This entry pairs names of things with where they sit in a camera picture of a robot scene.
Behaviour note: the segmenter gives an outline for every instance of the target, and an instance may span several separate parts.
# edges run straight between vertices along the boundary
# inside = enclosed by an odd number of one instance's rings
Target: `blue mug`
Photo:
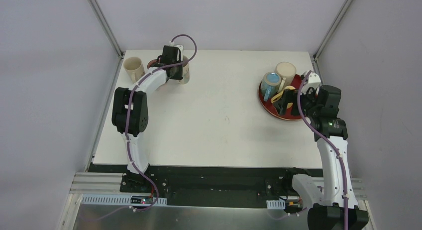
[[[264,101],[272,98],[280,87],[281,77],[275,72],[267,72],[261,81],[261,94],[264,97]]]

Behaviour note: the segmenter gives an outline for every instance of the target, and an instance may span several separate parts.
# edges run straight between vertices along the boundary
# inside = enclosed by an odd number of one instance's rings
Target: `blue mug handle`
[[[265,95],[264,95],[264,101],[266,102],[268,100],[268,98],[270,97],[270,93],[271,93],[271,89],[273,89],[272,86],[268,86],[267,89],[265,90]]]

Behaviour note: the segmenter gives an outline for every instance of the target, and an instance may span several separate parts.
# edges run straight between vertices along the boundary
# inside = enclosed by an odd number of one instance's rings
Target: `red tray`
[[[295,75],[295,77],[293,78],[292,83],[290,84],[290,86],[295,87],[296,89],[299,89],[299,86],[301,85],[301,77],[299,75]],[[292,111],[292,108],[288,108],[286,110],[286,114],[284,115],[278,115],[276,108],[273,106],[273,104],[271,103],[271,98],[269,98],[266,102],[264,101],[264,97],[261,94],[261,83],[259,83],[258,86],[258,97],[259,97],[259,102],[261,103],[262,107],[272,116],[274,116],[275,118],[278,119],[283,119],[283,120],[299,120],[302,119],[301,116],[292,116],[290,114],[290,112]]]

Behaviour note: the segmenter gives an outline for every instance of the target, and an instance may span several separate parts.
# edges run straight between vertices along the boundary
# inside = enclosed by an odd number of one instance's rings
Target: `gray wall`
[[[55,229],[117,67],[87,0],[0,0],[0,229]]]
[[[422,0],[355,0],[319,59],[377,227],[420,229]]]
[[[344,0],[98,2],[124,50],[159,49],[163,40],[186,33],[201,49],[313,53]]]

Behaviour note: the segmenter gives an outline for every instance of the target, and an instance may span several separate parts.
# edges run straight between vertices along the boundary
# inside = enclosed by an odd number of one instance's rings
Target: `white table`
[[[161,52],[127,50],[124,58],[137,56],[146,68]],[[282,61],[295,65],[298,74],[313,70],[308,52],[198,51],[187,84],[170,80],[147,97],[150,164],[321,168],[308,127],[272,117],[258,101],[263,75]],[[131,84],[122,68],[116,88]],[[112,103],[94,164],[127,164],[124,142],[111,124]]]

